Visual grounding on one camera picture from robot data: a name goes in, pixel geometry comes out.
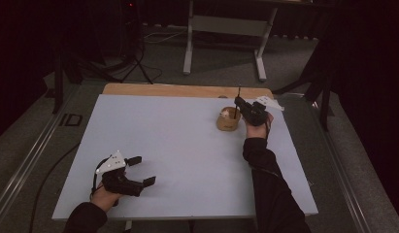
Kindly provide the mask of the white metal stand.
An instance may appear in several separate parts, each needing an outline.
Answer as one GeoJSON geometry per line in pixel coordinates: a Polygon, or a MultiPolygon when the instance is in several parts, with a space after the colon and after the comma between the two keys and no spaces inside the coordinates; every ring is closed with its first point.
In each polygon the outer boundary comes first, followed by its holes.
{"type": "Polygon", "coordinates": [[[261,39],[260,46],[253,52],[258,78],[261,82],[267,80],[263,62],[263,52],[267,45],[278,8],[271,8],[266,20],[252,20],[229,17],[201,16],[194,13],[194,0],[189,0],[187,20],[187,44],[184,56],[183,73],[191,73],[193,55],[193,32],[212,32],[253,36],[261,39]]]}

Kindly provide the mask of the black stand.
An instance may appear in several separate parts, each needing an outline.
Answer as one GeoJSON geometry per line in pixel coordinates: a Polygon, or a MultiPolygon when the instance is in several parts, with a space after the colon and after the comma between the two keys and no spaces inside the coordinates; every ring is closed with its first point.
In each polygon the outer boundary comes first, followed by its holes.
{"type": "Polygon", "coordinates": [[[321,97],[319,109],[319,122],[322,128],[327,131],[327,116],[329,111],[329,101],[331,84],[333,80],[334,66],[329,58],[319,49],[315,49],[304,67],[299,79],[289,83],[284,87],[273,90],[274,94],[282,95],[295,89],[298,86],[308,83],[309,87],[303,97],[307,102],[314,103],[321,97]]]}
{"type": "Polygon", "coordinates": [[[70,83],[81,83],[83,80],[78,57],[68,50],[57,50],[54,54],[54,114],[59,112],[64,101],[64,76],[70,83]]]}

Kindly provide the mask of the black tripod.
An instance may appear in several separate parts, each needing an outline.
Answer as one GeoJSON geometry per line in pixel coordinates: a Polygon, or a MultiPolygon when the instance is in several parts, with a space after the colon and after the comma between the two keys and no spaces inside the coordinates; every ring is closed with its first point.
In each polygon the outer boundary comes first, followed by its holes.
{"type": "Polygon", "coordinates": [[[150,84],[152,79],[148,76],[142,61],[145,56],[145,40],[143,36],[143,23],[140,11],[140,5],[143,0],[120,0],[121,18],[124,20],[124,30],[126,35],[127,52],[125,61],[130,65],[129,70],[121,78],[124,83],[130,74],[139,68],[143,77],[150,84]]]}

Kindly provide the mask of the person's left hand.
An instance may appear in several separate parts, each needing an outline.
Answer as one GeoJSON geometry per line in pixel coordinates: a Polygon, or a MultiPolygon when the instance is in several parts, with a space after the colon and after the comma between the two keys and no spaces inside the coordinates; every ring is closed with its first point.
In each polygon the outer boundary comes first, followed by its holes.
{"type": "Polygon", "coordinates": [[[105,186],[100,183],[92,194],[90,202],[106,213],[121,197],[121,194],[108,191],[105,186]]]}

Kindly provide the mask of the white table mat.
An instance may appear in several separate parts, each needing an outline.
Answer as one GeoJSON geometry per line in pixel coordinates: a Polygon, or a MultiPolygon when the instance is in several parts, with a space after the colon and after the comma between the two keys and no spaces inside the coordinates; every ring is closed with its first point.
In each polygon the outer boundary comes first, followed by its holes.
{"type": "Polygon", "coordinates": [[[252,180],[242,156],[246,130],[220,131],[232,105],[222,98],[108,95],[98,97],[53,219],[66,219],[89,197],[97,164],[120,152],[142,156],[128,179],[153,177],[138,197],[124,197],[112,219],[242,218],[255,214],[252,180]]]}

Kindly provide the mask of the metal floor rail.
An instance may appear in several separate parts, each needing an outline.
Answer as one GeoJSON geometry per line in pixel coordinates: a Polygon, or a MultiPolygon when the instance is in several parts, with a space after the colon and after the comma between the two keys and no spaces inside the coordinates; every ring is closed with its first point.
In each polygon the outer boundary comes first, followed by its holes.
{"type": "Polygon", "coordinates": [[[55,114],[53,99],[41,97],[0,137],[0,224],[79,89],[77,84],[66,88],[55,114]]]}
{"type": "Polygon", "coordinates": [[[399,233],[399,216],[347,115],[336,102],[325,131],[317,102],[307,103],[321,137],[330,151],[336,180],[357,233],[399,233]]]}

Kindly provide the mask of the wooden table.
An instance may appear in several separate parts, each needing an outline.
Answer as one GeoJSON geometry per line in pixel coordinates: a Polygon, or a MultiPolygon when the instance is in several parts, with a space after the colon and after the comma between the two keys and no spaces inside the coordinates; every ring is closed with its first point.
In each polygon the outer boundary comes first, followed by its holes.
{"type": "Polygon", "coordinates": [[[145,84],[145,83],[108,83],[103,94],[138,95],[138,96],[179,96],[218,98],[225,96],[234,98],[238,93],[237,87],[228,86],[198,86],[175,84],[145,84]]]}

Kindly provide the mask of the person's right hand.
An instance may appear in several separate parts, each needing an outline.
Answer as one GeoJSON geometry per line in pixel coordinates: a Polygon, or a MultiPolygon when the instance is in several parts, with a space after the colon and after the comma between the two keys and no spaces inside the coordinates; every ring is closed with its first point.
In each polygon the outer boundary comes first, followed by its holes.
{"type": "Polygon", "coordinates": [[[245,125],[246,125],[246,129],[247,129],[247,137],[248,138],[262,138],[267,140],[270,130],[271,130],[271,124],[273,121],[274,117],[269,114],[267,121],[259,126],[254,126],[251,125],[250,123],[248,123],[247,121],[245,121],[245,125]]]}

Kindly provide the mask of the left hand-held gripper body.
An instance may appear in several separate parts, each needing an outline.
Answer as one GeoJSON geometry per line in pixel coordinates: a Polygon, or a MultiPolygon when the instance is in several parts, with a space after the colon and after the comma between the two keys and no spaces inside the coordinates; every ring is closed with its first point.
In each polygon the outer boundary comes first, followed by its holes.
{"type": "Polygon", "coordinates": [[[95,169],[94,177],[102,176],[102,184],[112,193],[139,196],[144,189],[143,183],[126,178],[125,170],[128,165],[119,150],[103,159],[95,169]]]}

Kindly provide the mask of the wooden pen holder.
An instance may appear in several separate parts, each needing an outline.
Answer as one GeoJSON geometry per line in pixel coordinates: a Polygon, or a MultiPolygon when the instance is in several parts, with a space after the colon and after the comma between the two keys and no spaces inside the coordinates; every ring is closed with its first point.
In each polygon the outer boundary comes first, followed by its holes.
{"type": "Polygon", "coordinates": [[[216,127],[221,131],[235,131],[238,128],[239,120],[241,119],[241,114],[238,112],[236,119],[234,119],[235,107],[225,107],[219,113],[216,120],[216,127]],[[220,113],[224,110],[229,112],[229,117],[222,117],[220,113]]]}

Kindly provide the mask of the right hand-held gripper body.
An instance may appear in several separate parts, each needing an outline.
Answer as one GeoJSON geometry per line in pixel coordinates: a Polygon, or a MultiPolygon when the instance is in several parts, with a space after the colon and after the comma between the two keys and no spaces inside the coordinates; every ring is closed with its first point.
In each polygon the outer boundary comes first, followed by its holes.
{"type": "Polygon", "coordinates": [[[254,126],[262,125],[267,121],[267,108],[273,108],[280,111],[284,110],[284,107],[268,96],[259,96],[250,104],[251,108],[248,109],[249,115],[245,116],[244,119],[254,126]]]}

